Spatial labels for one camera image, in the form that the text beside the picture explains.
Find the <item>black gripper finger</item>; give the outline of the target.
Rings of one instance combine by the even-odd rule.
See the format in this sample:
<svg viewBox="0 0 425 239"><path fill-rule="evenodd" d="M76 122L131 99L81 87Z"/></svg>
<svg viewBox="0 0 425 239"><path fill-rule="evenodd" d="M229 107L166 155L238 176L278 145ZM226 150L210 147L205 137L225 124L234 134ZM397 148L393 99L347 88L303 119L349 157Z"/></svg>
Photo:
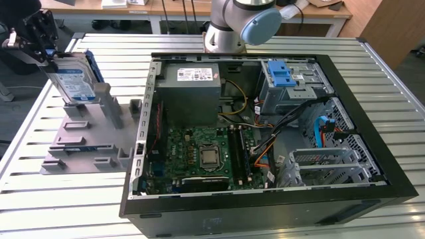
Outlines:
<svg viewBox="0 0 425 239"><path fill-rule="evenodd" d="M26 64L37 66L48 66L45 41L36 39L29 41L25 38L8 38L8 52L12 56L20 59Z"/></svg>
<svg viewBox="0 0 425 239"><path fill-rule="evenodd" d="M52 11L41 9L22 22L24 38L28 40L32 50L46 55L46 57L52 57L57 51L56 40L58 39Z"/></svg>

